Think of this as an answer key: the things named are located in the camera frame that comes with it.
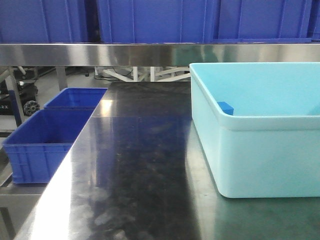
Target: gray floor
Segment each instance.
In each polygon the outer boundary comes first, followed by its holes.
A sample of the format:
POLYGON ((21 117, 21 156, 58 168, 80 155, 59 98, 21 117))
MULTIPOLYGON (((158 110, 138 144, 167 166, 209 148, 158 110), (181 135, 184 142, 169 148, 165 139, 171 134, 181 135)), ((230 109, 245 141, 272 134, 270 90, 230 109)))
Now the gray floor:
MULTIPOLYGON (((75 73, 67 77, 68 87, 76 88, 107 88, 110 85, 110 81, 94 79, 94 72, 90 72, 89 77, 85 77, 84 74, 75 73)), ((59 93, 59 86, 57 80, 57 74, 55 71, 41 77, 36 81, 35 85, 38 87, 38 95, 36 100, 40 104, 40 108, 46 102, 52 99, 59 93)), ((0 115, 0 130, 14 130, 16 129, 15 118, 11 115, 0 115)), ((0 146, 4 138, 0 137, 0 146)))

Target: small blue block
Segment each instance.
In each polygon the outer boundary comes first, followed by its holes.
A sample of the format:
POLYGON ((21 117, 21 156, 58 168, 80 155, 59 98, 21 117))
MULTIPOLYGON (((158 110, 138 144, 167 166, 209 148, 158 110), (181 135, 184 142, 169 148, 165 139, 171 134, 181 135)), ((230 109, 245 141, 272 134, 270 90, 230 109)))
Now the small blue block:
POLYGON ((225 114, 229 114, 229 115, 234 114, 234 108, 230 106, 228 103, 226 103, 225 101, 218 101, 217 103, 219 104, 220 108, 225 114))

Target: stainless steel table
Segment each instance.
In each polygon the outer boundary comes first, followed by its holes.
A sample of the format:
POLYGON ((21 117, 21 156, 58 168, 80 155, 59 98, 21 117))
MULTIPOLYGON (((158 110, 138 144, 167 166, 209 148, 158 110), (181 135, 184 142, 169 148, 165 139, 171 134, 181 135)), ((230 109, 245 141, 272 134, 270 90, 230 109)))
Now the stainless steel table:
POLYGON ((222 197, 190 83, 113 83, 16 237, 44 239, 318 240, 320 198, 222 197))

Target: stainless steel shelf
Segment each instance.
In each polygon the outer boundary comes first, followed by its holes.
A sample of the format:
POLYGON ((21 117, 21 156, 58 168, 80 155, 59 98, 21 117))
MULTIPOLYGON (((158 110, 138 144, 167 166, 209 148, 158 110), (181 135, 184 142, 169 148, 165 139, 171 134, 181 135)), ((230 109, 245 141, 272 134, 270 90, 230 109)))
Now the stainless steel shelf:
POLYGON ((187 66, 320 62, 320 44, 0 44, 0 66, 187 66))

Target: blue plastic crate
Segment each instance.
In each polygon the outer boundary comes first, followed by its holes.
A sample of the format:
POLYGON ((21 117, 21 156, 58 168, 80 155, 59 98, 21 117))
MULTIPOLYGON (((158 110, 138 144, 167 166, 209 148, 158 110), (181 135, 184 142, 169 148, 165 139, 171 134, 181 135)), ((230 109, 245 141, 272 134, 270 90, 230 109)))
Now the blue plastic crate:
POLYGON ((2 143, 16 184, 48 183, 83 129, 90 110, 39 110, 2 143))
POLYGON ((0 43, 81 43, 97 38, 91 0, 1 0, 0 43))
POLYGON ((320 0, 312 0, 308 38, 320 40, 320 0))
POLYGON ((210 43, 219 0, 97 0, 105 43, 210 43))
POLYGON ((312 0, 221 0, 214 42, 305 43, 312 0))
POLYGON ((193 122, 223 196, 320 197, 320 63, 194 63, 190 72, 193 122))
POLYGON ((45 109, 94 110, 107 88, 69 87, 48 101, 45 109))

